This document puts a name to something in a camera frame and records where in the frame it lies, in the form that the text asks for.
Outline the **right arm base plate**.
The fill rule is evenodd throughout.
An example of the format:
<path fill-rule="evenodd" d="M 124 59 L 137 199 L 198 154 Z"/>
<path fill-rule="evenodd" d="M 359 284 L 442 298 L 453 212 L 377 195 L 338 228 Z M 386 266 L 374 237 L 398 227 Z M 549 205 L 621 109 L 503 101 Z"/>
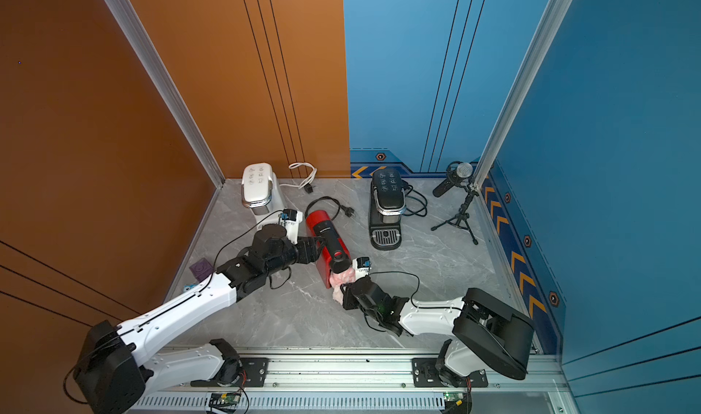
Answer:
<path fill-rule="evenodd" d="M 467 377 L 460 377 L 447 367 L 439 367 L 438 359 L 415 357 L 411 360 L 412 376 L 416 388 L 487 388 L 489 381 L 485 370 L 478 370 Z"/>

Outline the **pink striped towel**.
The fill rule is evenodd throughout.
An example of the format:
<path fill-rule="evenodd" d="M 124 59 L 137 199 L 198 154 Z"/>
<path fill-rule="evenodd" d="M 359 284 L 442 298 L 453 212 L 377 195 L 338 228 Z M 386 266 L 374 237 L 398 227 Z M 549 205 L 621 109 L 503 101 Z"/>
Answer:
<path fill-rule="evenodd" d="M 341 291 L 341 286 L 343 284 L 352 284 L 356 280 L 365 277 L 365 273 L 360 272 L 354 268 L 349 268 L 343 273 L 331 273 L 330 274 L 330 286 L 333 289 L 332 297 L 333 299 L 342 304 L 343 292 Z"/>

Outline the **black coffee machine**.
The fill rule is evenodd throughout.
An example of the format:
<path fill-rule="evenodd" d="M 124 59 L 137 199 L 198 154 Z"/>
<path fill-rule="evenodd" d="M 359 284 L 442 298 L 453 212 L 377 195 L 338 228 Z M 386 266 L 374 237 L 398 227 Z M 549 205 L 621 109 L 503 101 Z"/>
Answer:
<path fill-rule="evenodd" d="M 392 251 L 402 243 L 401 220 L 406 210 L 405 191 L 399 169 L 377 169 L 371 179 L 369 233 L 372 246 Z"/>

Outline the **red Nespresso coffee machine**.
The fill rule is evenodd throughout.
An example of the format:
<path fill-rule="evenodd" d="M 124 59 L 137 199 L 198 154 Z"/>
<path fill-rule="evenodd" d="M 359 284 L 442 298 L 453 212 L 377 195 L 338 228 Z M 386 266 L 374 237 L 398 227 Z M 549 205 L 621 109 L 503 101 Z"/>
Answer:
<path fill-rule="evenodd" d="M 352 259 L 341 235 L 335 228 L 326 211 L 314 211 L 306 218 L 306 225 L 311 237 L 321 238 L 321 255 L 316 267 L 321 280 L 330 289 L 330 275 L 339 275 L 352 267 Z"/>

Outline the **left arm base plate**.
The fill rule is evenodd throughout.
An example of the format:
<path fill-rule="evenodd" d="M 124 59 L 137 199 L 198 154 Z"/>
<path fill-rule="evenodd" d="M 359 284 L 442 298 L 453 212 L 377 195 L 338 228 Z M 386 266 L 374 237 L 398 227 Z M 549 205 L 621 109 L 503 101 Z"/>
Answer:
<path fill-rule="evenodd" d="M 267 357 L 243 357 L 239 360 L 227 359 L 219 372 L 208 380 L 194 380 L 194 388 L 262 388 L 268 375 L 269 359 Z"/>

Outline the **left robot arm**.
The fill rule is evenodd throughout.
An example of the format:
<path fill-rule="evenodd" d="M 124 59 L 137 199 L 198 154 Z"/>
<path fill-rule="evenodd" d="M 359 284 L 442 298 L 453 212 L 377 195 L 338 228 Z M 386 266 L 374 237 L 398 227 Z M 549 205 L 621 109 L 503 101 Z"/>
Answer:
<path fill-rule="evenodd" d="M 263 287 L 274 273 L 314 264 L 325 246 L 321 237 L 292 242 L 283 226 L 263 226 L 250 246 L 193 290 L 117 326 L 107 321 L 93 326 L 69 377 L 95 413 L 124 413 L 148 393 L 191 381 L 240 383 L 241 359 L 221 338 L 181 352 L 164 353 L 162 348 Z"/>

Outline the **white coffee machine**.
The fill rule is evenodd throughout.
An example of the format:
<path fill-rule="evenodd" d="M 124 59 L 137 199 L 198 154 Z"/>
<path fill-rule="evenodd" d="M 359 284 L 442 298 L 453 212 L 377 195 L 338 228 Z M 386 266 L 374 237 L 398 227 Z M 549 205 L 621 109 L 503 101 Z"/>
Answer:
<path fill-rule="evenodd" d="M 241 180 L 242 204 L 254 215 L 257 229 L 268 223 L 277 223 L 284 202 L 277 176 L 268 163 L 248 165 Z"/>

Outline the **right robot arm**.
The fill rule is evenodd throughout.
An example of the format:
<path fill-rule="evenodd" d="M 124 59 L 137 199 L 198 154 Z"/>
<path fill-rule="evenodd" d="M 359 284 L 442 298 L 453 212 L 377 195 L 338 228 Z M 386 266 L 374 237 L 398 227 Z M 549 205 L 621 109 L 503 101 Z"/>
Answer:
<path fill-rule="evenodd" d="M 462 298 L 426 302 L 391 296 L 365 276 L 341 286 L 341 303 L 396 337 L 448 337 L 437 357 L 413 361 L 419 388 L 484 388 L 488 371 L 518 381 L 527 377 L 535 334 L 532 319 L 482 289 L 470 288 Z"/>

